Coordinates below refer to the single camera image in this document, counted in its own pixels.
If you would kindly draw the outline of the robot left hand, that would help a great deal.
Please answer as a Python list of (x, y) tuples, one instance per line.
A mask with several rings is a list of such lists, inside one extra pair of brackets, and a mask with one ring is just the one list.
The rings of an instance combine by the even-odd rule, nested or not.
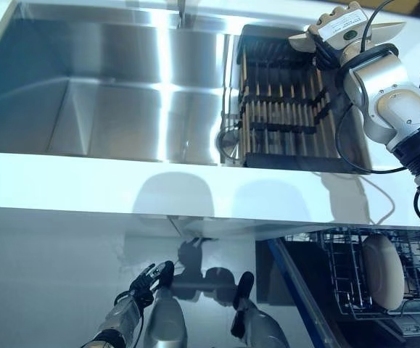
[(174, 263), (164, 261), (159, 265), (151, 264), (143, 270), (129, 287), (129, 294), (133, 297), (140, 310), (151, 305), (156, 290), (169, 288), (173, 282)]

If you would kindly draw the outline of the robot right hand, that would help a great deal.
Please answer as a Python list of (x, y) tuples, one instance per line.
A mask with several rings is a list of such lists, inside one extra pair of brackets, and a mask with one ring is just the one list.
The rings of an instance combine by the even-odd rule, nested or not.
[(309, 26), (307, 37), (314, 43), (316, 66), (336, 70), (361, 52), (361, 44), (370, 49), (386, 43), (404, 28), (404, 22), (368, 24), (361, 5), (351, 1), (346, 7), (335, 7)]

